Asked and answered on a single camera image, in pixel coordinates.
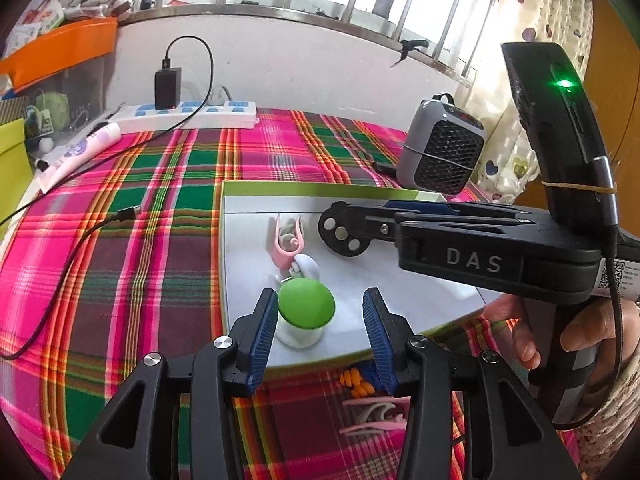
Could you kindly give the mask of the person right hand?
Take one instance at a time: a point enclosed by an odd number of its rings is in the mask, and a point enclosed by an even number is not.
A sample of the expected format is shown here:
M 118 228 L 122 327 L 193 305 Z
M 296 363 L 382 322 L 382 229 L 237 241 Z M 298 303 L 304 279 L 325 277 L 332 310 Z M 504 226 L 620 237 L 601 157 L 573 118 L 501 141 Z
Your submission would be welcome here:
M 623 315 L 623 361 L 626 365 L 639 343 L 639 310 L 627 299 L 620 300 Z M 482 314 L 490 322 L 516 319 L 512 330 L 512 340 L 516 357 L 528 370 L 541 363 L 541 355 L 536 346 L 535 336 L 528 325 L 524 302 L 520 297 L 502 295 L 488 304 Z M 615 326 L 612 301 L 599 298 L 582 310 L 565 327 L 560 337 L 564 351 L 584 350 L 599 347 L 596 368 L 589 379 L 590 387 L 603 385 L 613 374 L 615 363 Z

